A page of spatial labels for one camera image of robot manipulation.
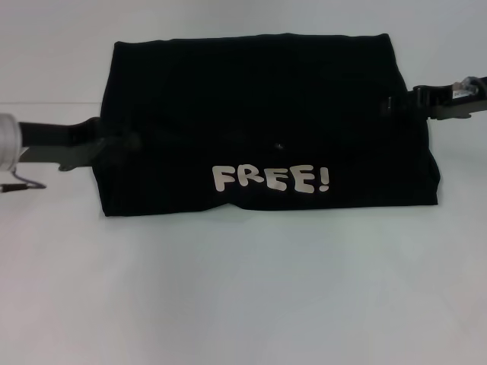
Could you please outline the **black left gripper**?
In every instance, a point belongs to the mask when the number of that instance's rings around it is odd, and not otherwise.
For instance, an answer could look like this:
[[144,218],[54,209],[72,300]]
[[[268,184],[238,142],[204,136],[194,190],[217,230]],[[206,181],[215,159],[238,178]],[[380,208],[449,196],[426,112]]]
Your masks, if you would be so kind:
[[21,163],[56,163],[68,172],[90,167],[101,152],[128,153],[141,148],[140,136],[132,131],[101,133],[100,118],[90,118],[75,125],[21,122]]

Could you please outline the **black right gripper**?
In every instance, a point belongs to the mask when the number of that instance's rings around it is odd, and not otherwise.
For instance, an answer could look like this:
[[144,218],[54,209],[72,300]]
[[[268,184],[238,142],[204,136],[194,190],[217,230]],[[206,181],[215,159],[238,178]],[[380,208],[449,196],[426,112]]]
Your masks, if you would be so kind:
[[429,119],[468,119],[486,111],[486,77],[468,76],[446,86],[420,85],[412,94],[388,97],[380,105],[383,115],[420,110]]

